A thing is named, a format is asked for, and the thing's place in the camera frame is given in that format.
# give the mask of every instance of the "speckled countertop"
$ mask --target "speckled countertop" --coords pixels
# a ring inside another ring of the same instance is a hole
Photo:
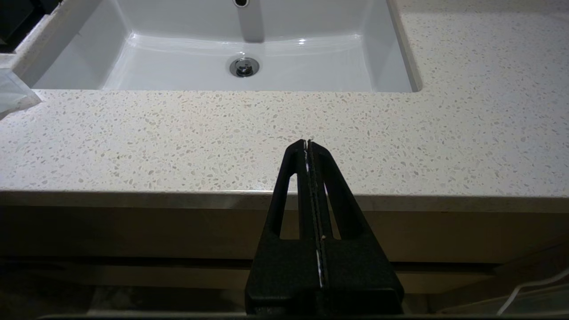
[[[364,210],[568,212],[569,2],[395,6],[418,93],[38,90],[0,203],[265,209],[311,138]]]

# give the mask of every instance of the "quartz countertop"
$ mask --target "quartz countertop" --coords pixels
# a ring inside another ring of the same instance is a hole
[[[393,5],[419,92],[36,90],[0,120],[0,204],[264,210],[303,138],[363,210],[567,212],[569,2]]]

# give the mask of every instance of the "cable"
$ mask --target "cable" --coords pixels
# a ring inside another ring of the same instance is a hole
[[[554,282],[557,282],[565,277],[569,276],[569,268],[565,269],[564,271],[562,271],[561,273],[559,273],[558,275],[545,279],[545,280],[540,280],[540,281],[530,281],[530,282],[526,282],[524,284],[520,284],[518,285],[514,291],[512,291],[512,294],[510,295],[510,297],[508,298],[508,300],[506,300],[506,302],[504,303],[504,305],[498,310],[497,315],[502,315],[502,313],[504,313],[504,311],[506,311],[506,309],[512,304],[512,302],[514,302],[514,299],[516,298],[516,296],[518,295],[519,291],[522,288],[528,287],[528,286],[544,286],[544,285],[549,285],[552,284]]]

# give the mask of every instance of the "white sink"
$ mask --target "white sink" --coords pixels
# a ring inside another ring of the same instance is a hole
[[[68,1],[33,88],[413,91],[386,0]],[[254,76],[230,73],[243,56]]]

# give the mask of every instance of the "sink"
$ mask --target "sink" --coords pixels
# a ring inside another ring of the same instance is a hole
[[[386,0],[64,5],[69,8],[59,27],[22,75],[35,89],[412,92],[415,87]],[[258,62],[256,73],[232,74],[234,61],[242,58]]]

